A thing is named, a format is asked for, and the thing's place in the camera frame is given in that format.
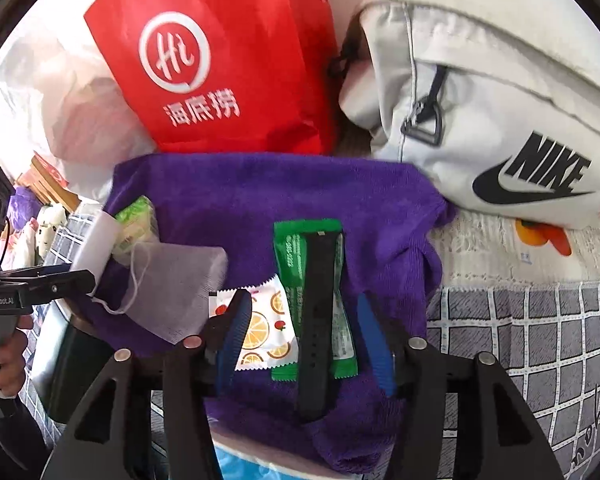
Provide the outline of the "person's left hand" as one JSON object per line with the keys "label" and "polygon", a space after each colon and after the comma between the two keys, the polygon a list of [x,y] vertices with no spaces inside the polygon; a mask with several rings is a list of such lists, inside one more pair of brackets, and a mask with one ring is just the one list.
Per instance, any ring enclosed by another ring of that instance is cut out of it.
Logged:
{"label": "person's left hand", "polygon": [[15,396],[24,384],[23,352],[28,345],[26,330],[33,327],[30,315],[23,315],[12,336],[0,346],[0,391],[5,396]]}

